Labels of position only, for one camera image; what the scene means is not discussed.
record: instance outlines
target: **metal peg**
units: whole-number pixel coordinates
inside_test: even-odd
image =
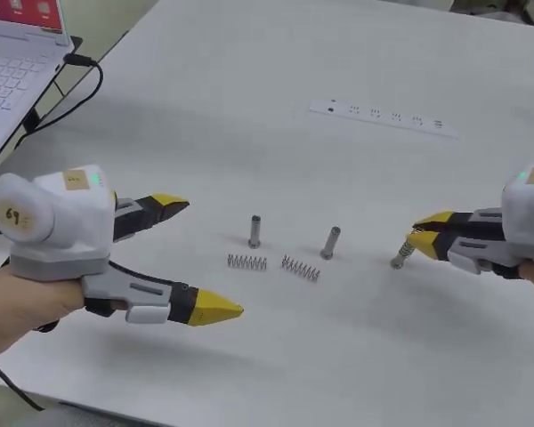
[[[328,235],[327,243],[324,245],[324,248],[322,251],[320,251],[320,256],[323,260],[332,260],[332,257],[334,255],[336,242],[338,241],[338,238],[340,237],[340,227],[333,227],[330,230],[330,234]]]
[[[261,231],[261,216],[253,215],[251,217],[251,236],[249,237],[249,247],[252,249],[257,249],[261,240],[259,240],[259,232]]]

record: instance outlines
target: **metal pin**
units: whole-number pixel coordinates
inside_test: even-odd
[[[332,256],[334,255],[336,242],[338,241],[338,237],[340,236],[340,227],[333,227],[330,230],[330,234],[328,235],[327,243],[324,245],[324,248],[320,251],[320,256],[323,260],[332,260]]]
[[[251,236],[248,240],[249,247],[257,249],[261,244],[259,232],[261,231],[261,216],[253,215],[251,217]]]
[[[418,232],[420,232],[420,230],[413,229],[411,231],[411,234],[416,234]],[[392,268],[399,270],[401,267],[403,267],[403,263],[414,253],[415,250],[416,248],[411,245],[408,240],[406,240],[403,245],[401,245],[398,254],[395,255],[390,261],[390,265],[392,266]]]

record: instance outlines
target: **metal spring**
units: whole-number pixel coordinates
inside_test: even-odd
[[[233,269],[267,270],[267,258],[262,256],[228,254],[228,266]]]
[[[411,231],[411,234],[420,233],[421,229],[413,229]],[[411,245],[408,240],[406,240],[403,245],[401,245],[400,251],[398,251],[398,254],[390,261],[390,265],[395,268],[396,270],[399,270],[401,267],[403,267],[403,263],[416,251],[416,247]]]
[[[310,265],[305,264],[303,262],[295,261],[287,255],[283,257],[283,261],[281,262],[281,268],[295,273],[297,276],[306,278],[311,282],[316,282],[320,276],[320,270],[317,270],[314,267],[311,267]]]

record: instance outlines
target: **white tabletop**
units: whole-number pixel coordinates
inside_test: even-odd
[[[95,162],[120,197],[188,198],[114,260],[246,311],[201,328],[72,315],[0,357],[20,387],[176,427],[534,425],[534,287],[388,264],[414,220],[498,205],[534,161],[534,28],[362,0],[163,1],[102,65],[101,93],[0,172]],[[314,98],[460,137],[314,114]],[[229,253],[269,269],[229,270]],[[319,283],[281,271],[284,254]]]

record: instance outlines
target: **electrical outlet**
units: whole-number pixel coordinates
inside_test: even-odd
[[[365,108],[357,104],[342,103],[337,100],[312,100],[309,111],[360,120],[362,122],[400,127],[423,133],[434,133],[451,138],[458,137],[456,129],[438,119],[415,115],[405,116],[401,113],[388,113],[376,107]]]

